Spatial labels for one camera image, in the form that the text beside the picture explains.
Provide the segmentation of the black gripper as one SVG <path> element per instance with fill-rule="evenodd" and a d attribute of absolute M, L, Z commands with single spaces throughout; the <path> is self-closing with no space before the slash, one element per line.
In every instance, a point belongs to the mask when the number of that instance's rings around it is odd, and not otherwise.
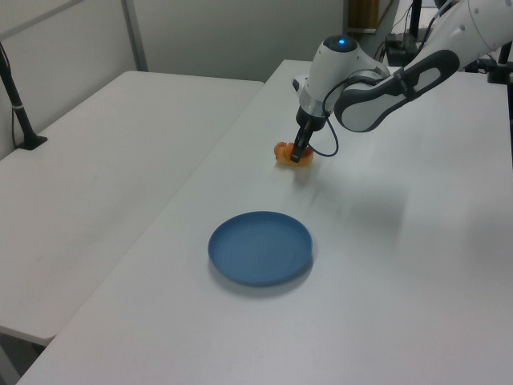
<path fill-rule="evenodd" d="M 296 121 L 300 129 L 294 140 L 289 159 L 293 163 L 311 163 L 313 151 L 309 142 L 313 132 L 320 131 L 325 126 L 325 117 L 310 115 L 303 108 L 299 107 L 296 114 Z"/>

